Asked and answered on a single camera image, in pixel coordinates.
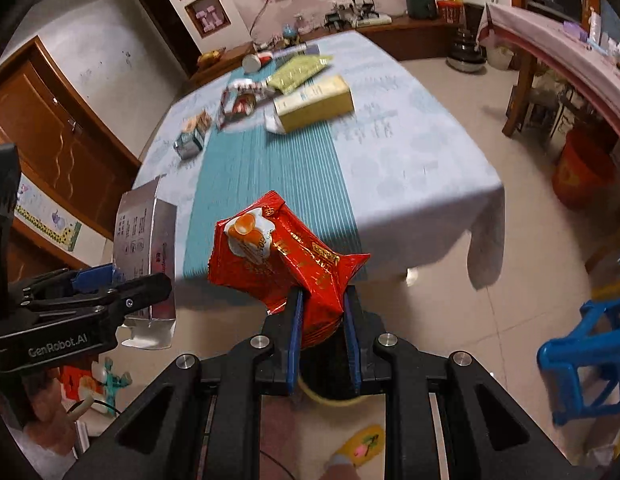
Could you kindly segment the grey printed carton box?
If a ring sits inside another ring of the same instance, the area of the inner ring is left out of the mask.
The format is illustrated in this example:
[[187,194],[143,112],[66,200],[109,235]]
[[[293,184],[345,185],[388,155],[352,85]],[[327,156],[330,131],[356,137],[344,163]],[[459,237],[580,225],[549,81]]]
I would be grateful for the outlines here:
[[[160,179],[155,178],[121,197],[116,217],[112,263],[118,276],[131,281],[162,273],[174,278],[176,205],[157,195]],[[130,337],[122,342],[129,348],[165,350],[171,347],[176,306],[174,293],[164,300],[129,313],[124,326]]]

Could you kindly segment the large red snack bag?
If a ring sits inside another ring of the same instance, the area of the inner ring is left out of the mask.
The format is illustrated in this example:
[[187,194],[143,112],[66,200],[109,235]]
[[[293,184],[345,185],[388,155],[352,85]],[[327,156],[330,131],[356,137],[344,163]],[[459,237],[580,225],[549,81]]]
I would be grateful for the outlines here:
[[214,227],[208,281],[285,310],[294,287],[308,292],[301,347],[322,344],[342,324],[344,295],[368,254],[340,254],[311,232],[277,192],[270,191]]

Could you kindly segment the small black white carton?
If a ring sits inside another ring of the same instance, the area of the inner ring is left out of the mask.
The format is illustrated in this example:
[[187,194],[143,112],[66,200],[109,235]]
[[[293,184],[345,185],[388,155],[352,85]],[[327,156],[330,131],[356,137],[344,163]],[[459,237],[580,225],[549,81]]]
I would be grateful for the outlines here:
[[192,159],[203,151],[206,133],[211,124],[212,118],[206,110],[184,120],[181,130],[173,142],[173,149],[180,159]]

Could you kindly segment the red white wrapper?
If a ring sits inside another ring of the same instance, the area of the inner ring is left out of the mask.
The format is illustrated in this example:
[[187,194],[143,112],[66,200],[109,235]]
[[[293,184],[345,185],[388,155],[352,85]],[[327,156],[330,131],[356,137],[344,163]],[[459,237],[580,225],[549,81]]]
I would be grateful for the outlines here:
[[232,80],[222,91],[216,126],[222,130],[231,122],[252,116],[259,103],[272,100],[278,92],[264,81],[249,78]]

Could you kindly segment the cream toothpaste box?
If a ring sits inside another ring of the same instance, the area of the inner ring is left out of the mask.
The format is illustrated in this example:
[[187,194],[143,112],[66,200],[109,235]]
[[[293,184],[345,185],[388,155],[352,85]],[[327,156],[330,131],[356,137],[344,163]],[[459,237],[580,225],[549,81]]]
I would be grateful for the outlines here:
[[273,112],[264,116],[264,126],[267,132],[287,134],[353,112],[350,87],[335,75],[276,98]]

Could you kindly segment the yellow-green foil pouch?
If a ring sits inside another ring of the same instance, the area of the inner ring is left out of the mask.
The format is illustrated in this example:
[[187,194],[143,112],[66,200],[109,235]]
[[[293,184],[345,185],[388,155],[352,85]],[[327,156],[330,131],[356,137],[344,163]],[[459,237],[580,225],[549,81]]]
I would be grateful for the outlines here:
[[297,55],[278,68],[267,79],[267,87],[289,94],[321,73],[333,61],[331,55]]

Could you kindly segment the white blue medicine box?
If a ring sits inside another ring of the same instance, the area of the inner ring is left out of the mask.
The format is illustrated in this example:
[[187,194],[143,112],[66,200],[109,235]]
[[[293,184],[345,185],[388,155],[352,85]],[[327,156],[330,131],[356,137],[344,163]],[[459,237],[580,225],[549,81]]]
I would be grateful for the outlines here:
[[296,55],[319,55],[320,48],[317,44],[298,44],[298,46],[289,47],[273,53],[275,60],[283,58],[293,58]]

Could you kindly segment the red white paper cup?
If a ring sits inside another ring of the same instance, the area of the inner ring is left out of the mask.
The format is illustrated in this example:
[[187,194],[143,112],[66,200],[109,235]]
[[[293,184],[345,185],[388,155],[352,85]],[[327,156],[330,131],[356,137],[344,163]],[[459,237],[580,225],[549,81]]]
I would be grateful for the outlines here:
[[270,51],[252,53],[243,58],[242,67],[245,74],[254,74],[259,72],[264,66],[267,66],[272,61],[273,53]]

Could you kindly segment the yellow round trash bin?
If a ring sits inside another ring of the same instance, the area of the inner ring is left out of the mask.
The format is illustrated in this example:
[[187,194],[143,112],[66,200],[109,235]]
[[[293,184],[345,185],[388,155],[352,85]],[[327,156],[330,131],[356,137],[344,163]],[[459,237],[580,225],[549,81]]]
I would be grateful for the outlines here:
[[312,402],[324,408],[353,408],[358,405],[380,402],[386,398],[384,394],[366,396],[365,394],[342,393],[339,390],[322,392],[318,387],[311,387],[301,376],[298,377],[298,387]]

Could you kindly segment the teal toy figure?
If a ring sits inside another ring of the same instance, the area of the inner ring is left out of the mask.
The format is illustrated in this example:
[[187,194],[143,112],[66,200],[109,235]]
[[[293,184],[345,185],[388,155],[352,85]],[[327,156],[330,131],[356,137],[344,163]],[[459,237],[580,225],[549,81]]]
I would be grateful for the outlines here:
[[106,356],[103,363],[93,362],[91,373],[93,379],[102,386],[103,399],[98,400],[96,404],[106,408],[109,415],[118,415],[116,396],[119,390],[132,385],[130,373],[115,374],[114,361],[109,356]]

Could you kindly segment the right yellow slipper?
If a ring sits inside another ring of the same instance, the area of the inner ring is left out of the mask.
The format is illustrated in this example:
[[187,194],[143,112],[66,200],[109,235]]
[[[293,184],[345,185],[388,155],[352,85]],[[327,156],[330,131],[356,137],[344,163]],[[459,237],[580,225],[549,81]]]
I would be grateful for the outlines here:
[[380,425],[361,429],[331,456],[326,466],[350,465],[359,468],[367,464],[383,452],[385,436],[385,430]]

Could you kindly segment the wooden door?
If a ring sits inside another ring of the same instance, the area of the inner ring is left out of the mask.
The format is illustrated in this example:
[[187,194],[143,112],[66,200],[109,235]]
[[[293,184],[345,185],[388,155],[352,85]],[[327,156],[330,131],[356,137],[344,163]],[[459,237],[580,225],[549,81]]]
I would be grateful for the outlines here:
[[89,107],[38,37],[0,66],[0,144],[17,146],[16,228],[68,266],[97,266],[141,163]]

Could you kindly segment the light blue patterned tablecloth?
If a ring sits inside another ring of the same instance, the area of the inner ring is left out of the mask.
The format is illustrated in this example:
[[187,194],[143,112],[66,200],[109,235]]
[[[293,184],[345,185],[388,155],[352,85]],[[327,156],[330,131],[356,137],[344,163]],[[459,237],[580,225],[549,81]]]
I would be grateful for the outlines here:
[[370,256],[364,280],[444,258],[470,234],[468,276],[478,289],[502,269],[504,187],[484,153],[427,89],[356,32],[319,41],[330,75],[350,87],[354,112],[279,136],[264,128],[271,105],[206,134],[184,162],[173,149],[185,119],[218,110],[224,75],[169,108],[136,180],[159,178],[178,208],[176,277],[203,278],[217,221],[267,192],[336,252]]

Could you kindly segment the blue plastic stool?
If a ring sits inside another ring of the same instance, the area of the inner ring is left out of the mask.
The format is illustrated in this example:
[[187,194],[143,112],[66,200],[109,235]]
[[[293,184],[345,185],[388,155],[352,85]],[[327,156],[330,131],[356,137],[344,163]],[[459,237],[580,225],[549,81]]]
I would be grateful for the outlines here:
[[[565,337],[550,339],[539,348],[537,364],[554,382],[558,408],[553,424],[564,426],[577,419],[620,414],[620,299],[587,301],[581,321]],[[598,396],[584,397],[579,377],[590,368],[605,382]]]

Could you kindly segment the red plastic bucket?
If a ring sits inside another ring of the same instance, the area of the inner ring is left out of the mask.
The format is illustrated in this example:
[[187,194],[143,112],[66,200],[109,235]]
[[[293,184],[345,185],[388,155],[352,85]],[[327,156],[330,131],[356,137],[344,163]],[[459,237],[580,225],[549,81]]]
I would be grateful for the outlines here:
[[570,210],[588,208],[614,183],[613,159],[581,127],[570,129],[554,174],[552,188]]

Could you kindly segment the dark green speaker box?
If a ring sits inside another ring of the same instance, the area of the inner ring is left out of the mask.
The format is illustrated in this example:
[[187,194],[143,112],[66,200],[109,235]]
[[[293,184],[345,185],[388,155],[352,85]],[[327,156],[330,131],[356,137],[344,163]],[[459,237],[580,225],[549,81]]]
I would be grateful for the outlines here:
[[438,18],[436,0],[406,0],[406,13],[411,20],[436,20]]

